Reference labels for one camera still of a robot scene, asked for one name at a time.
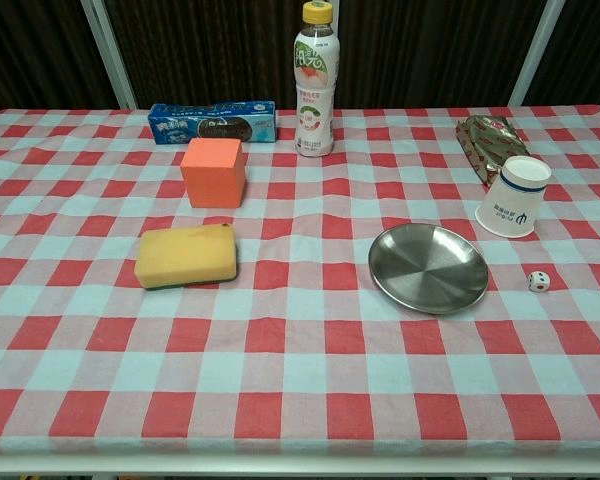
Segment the steel round plate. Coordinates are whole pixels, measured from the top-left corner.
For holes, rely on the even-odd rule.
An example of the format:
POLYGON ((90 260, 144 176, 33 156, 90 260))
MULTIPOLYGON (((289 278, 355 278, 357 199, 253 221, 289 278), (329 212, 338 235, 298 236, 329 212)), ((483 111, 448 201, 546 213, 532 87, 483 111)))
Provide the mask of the steel round plate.
POLYGON ((371 243, 368 265, 376 286, 396 303, 422 313, 447 315, 478 303, 489 270, 480 251, 441 226, 392 227, 371 243))

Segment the white paper cup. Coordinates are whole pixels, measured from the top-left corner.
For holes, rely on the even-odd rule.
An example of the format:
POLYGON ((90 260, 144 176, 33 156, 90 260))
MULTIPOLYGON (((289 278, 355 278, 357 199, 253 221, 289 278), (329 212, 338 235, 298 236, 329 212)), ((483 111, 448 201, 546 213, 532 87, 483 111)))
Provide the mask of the white paper cup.
POLYGON ((501 237, 531 234, 550 178, 551 169, 541 160, 522 155, 508 158, 477 207, 476 220, 501 237))

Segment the yellow sponge with green base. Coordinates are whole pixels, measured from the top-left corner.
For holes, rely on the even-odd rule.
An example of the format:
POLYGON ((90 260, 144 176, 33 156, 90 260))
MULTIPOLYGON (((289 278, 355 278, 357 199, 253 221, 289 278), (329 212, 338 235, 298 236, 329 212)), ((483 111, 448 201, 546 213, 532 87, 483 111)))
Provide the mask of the yellow sponge with green base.
POLYGON ((234 228, 209 224, 147 230, 134 274, 145 289, 231 280, 237 275, 234 228))

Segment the orange foam cube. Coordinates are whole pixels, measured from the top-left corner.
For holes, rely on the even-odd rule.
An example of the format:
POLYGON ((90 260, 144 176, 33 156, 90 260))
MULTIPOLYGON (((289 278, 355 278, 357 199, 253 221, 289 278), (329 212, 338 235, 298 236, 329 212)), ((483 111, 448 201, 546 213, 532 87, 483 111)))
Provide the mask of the orange foam cube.
POLYGON ((193 138, 180 164, 193 208, 237 208, 246 183, 242 142, 193 138))

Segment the red white checkered tablecloth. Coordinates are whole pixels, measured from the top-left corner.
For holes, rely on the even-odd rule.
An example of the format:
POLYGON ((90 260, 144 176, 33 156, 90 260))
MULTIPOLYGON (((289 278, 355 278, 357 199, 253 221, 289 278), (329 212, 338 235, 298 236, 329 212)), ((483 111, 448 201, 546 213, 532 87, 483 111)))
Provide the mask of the red white checkered tablecloth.
POLYGON ((0 112, 0 453, 600 455, 600 106, 507 112, 553 172, 521 240, 475 221, 465 116, 343 111, 308 159, 283 112, 240 208, 197 210, 143 111, 0 112), (411 223, 480 251, 478 303, 379 290, 371 243, 411 223), (209 224, 234 228, 233 279, 140 285, 145 231, 209 224))

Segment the yellow-capped drink bottle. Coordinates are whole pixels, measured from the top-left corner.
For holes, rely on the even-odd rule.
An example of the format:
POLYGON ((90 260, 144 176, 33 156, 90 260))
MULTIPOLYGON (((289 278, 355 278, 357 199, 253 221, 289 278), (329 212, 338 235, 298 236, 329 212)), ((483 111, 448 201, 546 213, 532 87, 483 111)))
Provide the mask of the yellow-capped drink bottle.
POLYGON ((334 144, 332 119, 340 42, 332 29, 331 3, 306 2, 302 19, 303 27, 293 48, 297 95, 295 144, 299 154, 319 157, 329 154, 334 144))

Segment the blue cookie box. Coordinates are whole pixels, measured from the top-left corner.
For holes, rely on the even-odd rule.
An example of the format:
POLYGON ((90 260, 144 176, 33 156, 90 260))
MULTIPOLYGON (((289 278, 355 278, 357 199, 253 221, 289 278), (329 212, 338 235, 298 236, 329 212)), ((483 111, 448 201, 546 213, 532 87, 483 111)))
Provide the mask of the blue cookie box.
POLYGON ((274 101, 225 102, 209 106, 154 104, 147 116, 155 143, 187 144, 193 138, 276 141, 274 101))

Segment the white partition frame post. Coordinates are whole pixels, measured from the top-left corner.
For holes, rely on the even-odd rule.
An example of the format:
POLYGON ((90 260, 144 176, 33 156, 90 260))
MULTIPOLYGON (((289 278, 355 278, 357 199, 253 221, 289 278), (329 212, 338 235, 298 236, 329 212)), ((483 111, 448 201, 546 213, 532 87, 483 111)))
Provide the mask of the white partition frame post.
POLYGON ((509 97, 508 106, 521 106, 526 98, 565 3, 566 0, 546 0, 531 44, 509 97))
POLYGON ((136 109, 137 101, 104 0, 80 0, 119 106, 136 109))

